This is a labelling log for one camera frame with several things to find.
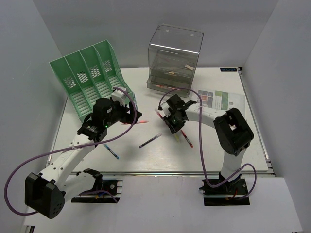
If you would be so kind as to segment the beige eraser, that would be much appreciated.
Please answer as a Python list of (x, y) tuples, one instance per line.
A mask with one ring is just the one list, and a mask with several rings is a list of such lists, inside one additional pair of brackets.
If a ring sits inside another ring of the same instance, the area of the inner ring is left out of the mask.
[(189, 69), (189, 70), (194, 70), (194, 68), (191, 67), (191, 66), (189, 66), (189, 65), (185, 65), (185, 67), (186, 67), (187, 69)]

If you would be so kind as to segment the clear plastic drawer cabinet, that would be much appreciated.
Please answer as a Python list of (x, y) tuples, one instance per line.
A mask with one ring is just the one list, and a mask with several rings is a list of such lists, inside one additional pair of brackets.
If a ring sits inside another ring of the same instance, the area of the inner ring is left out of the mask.
[(190, 94), (199, 60), (204, 33), (195, 29), (161, 24), (157, 27), (148, 46), (149, 89), (168, 92), (170, 89), (156, 85), (178, 88), (172, 94), (187, 98)]

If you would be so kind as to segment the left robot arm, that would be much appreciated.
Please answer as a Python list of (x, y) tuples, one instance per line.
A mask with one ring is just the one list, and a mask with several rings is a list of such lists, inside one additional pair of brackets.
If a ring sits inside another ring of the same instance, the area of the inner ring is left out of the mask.
[(25, 204), (49, 219), (55, 218), (71, 198), (102, 190), (100, 172), (87, 168), (69, 179), (74, 168), (107, 136), (107, 129), (117, 122), (136, 123), (142, 116), (133, 104), (122, 104), (113, 98), (99, 98), (92, 113), (85, 118), (70, 149), (38, 174), (30, 173), (25, 180)]

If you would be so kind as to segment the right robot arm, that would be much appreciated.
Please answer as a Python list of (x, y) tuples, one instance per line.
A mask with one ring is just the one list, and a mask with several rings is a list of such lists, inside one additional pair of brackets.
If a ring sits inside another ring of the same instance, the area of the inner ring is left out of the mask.
[[(236, 180), (241, 177), (241, 170), (247, 166), (242, 164), (243, 156), (254, 139), (254, 134), (241, 112), (237, 108), (226, 111), (216, 110), (193, 100), (184, 102), (177, 94), (160, 103), (158, 110), (163, 111), (164, 121), (171, 133), (180, 131), (188, 121), (199, 123), (199, 151), (207, 185), (211, 188), (220, 187), (227, 194), (232, 193), (237, 188)], [(206, 174), (202, 125), (209, 126), (216, 131), (220, 146), (224, 151), (218, 184), (211, 184)]]

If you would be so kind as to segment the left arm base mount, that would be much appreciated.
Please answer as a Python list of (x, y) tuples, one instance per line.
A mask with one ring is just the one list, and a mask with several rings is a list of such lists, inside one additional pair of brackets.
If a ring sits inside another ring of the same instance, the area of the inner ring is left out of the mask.
[(73, 197), (71, 203), (113, 203), (119, 202), (122, 194), (123, 180), (103, 178), (103, 175), (93, 169), (85, 169), (85, 174), (91, 175), (94, 179), (94, 185), (90, 190)]

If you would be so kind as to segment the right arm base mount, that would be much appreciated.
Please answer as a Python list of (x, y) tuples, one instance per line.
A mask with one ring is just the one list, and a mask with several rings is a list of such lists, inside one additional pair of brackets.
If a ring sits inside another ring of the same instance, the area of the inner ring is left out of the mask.
[(247, 184), (245, 179), (240, 179), (234, 184), (223, 184), (217, 188), (208, 186), (202, 180), (199, 191), (203, 194), (204, 206), (248, 206), (250, 205)]

